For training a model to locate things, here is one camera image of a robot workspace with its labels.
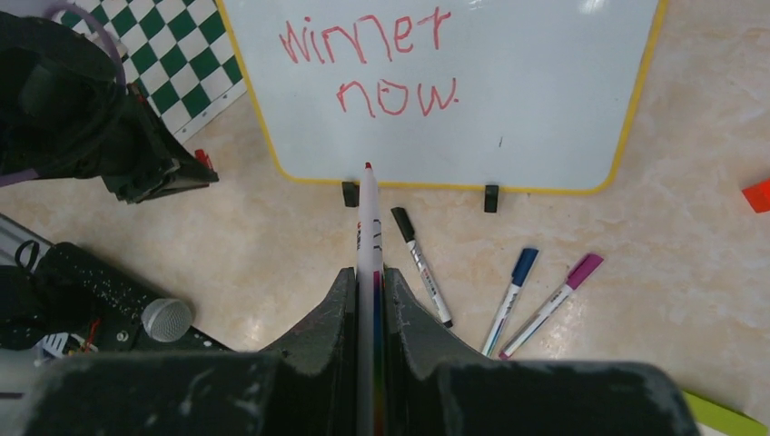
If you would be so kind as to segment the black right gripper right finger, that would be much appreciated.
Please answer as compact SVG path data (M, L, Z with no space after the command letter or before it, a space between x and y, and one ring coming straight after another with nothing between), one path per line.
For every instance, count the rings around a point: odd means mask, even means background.
M488 359L422 307L400 270L385 269L383 301L389 434L457 435L462 412L446 371Z

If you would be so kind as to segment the yellow framed whiteboard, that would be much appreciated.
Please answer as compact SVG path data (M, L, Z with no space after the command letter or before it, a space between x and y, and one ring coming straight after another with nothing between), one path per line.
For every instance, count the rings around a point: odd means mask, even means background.
M221 1L279 171L589 194L612 183L664 1Z

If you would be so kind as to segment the red whiteboard marker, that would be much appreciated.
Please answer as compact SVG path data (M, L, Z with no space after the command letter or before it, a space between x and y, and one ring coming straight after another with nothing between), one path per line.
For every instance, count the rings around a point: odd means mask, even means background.
M371 163L360 179L357 239L357 420L359 435L385 433L383 252L379 191Z

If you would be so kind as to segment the red marker cap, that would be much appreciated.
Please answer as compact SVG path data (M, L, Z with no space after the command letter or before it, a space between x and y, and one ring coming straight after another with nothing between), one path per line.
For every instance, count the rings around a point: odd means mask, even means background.
M203 149L196 149L194 151L194 156L198 162L205 165L209 170L213 170L212 161L209 155Z

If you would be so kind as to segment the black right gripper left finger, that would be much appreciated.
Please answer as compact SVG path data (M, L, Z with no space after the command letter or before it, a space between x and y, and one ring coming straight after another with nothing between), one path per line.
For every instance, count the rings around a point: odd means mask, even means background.
M278 359L266 435L353 435L357 283L343 268L323 300L262 349Z

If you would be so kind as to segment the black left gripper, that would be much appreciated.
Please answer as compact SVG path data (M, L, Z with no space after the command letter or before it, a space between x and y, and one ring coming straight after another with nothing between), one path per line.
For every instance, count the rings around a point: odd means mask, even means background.
M140 96L130 96L120 121L102 144L99 176L116 198L141 203L202 189L219 181L211 166L190 154Z

